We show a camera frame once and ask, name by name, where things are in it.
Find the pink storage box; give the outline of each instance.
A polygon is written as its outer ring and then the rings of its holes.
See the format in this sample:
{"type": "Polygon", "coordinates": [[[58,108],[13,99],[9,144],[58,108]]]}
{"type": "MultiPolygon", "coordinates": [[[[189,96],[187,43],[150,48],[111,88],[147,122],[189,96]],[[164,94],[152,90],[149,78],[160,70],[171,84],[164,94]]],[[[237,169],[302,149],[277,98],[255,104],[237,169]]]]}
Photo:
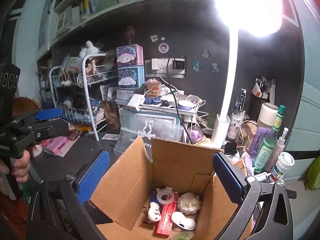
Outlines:
{"type": "Polygon", "coordinates": [[[137,44],[117,48],[118,68],[143,66],[143,48],[137,44]]]}
{"type": "Polygon", "coordinates": [[[44,151],[52,155],[57,155],[61,152],[61,149],[66,146],[67,141],[68,139],[63,136],[52,138],[48,141],[44,151]]]}

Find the black cable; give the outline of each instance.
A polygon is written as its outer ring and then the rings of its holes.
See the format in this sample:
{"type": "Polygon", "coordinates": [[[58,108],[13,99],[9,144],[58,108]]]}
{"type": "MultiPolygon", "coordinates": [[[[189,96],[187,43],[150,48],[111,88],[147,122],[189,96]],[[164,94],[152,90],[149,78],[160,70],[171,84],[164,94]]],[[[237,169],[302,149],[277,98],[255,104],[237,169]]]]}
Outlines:
{"type": "Polygon", "coordinates": [[[184,128],[184,130],[185,130],[186,133],[187,133],[187,136],[188,136],[188,139],[189,139],[190,143],[192,144],[192,141],[191,141],[190,135],[189,135],[189,133],[188,133],[188,130],[187,130],[187,128],[184,126],[184,123],[182,122],[182,120],[181,120],[181,118],[180,118],[179,111],[178,111],[178,103],[177,103],[176,97],[175,97],[175,95],[174,95],[174,93],[173,93],[173,91],[172,91],[172,89],[171,89],[170,79],[169,79],[169,72],[168,72],[168,65],[169,65],[169,62],[170,62],[170,56],[172,56],[173,59],[174,59],[174,61],[176,61],[176,58],[174,57],[174,55],[170,54],[170,55],[169,55],[169,58],[168,58],[168,62],[167,62],[167,67],[166,67],[169,89],[170,89],[171,94],[173,95],[174,102],[176,103],[176,110],[177,110],[178,118],[179,118],[179,120],[180,120],[180,122],[181,122],[181,124],[182,124],[182,126],[183,126],[183,128],[184,128]]]}

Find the pill bottle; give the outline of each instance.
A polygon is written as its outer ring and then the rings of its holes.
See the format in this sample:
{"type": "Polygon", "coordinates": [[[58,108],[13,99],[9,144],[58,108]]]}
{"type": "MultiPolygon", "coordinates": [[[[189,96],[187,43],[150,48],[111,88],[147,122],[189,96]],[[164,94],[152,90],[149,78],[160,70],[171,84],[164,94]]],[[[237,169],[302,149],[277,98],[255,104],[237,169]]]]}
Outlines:
{"type": "Polygon", "coordinates": [[[278,159],[271,170],[271,175],[269,179],[271,181],[276,181],[277,179],[282,179],[289,169],[294,165],[294,158],[288,152],[282,152],[278,156],[278,159]]]}

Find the hand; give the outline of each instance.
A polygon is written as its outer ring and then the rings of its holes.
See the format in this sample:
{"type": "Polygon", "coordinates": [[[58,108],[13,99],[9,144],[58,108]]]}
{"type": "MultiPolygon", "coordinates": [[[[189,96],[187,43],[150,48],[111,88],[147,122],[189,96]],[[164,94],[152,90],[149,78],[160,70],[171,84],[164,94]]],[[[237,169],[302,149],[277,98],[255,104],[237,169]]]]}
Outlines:
{"type": "MultiPolygon", "coordinates": [[[[28,151],[24,150],[23,156],[21,159],[15,160],[12,166],[11,174],[16,176],[17,182],[23,183],[28,180],[28,171],[30,169],[29,164],[30,154],[28,151]]],[[[0,172],[4,174],[9,173],[8,167],[0,159],[0,172]]]]}

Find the tape roll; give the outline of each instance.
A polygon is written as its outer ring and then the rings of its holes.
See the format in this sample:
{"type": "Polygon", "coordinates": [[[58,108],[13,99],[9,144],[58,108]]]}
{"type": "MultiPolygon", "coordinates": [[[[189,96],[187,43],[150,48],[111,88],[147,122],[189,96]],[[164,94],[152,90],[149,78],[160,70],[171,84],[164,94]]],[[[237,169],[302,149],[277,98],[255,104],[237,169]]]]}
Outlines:
{"type": "Polygon", "coordinates": [[[174,192],[172,191],[172,187],[165,187],[164,189],[156,188],[157,191],[157,200],[162,205],[168,205],[174,200],[174,192]],[[163,200],[162,197],[168,195],[170,198],[167,200],[163,200]]]}
{"type": "Polygon", "coordinates": [[[263,103],[260,109],[258,122],[263,122],[266,125],[273,126],[278,113],[278,106],[270,103],[263,103]]]}

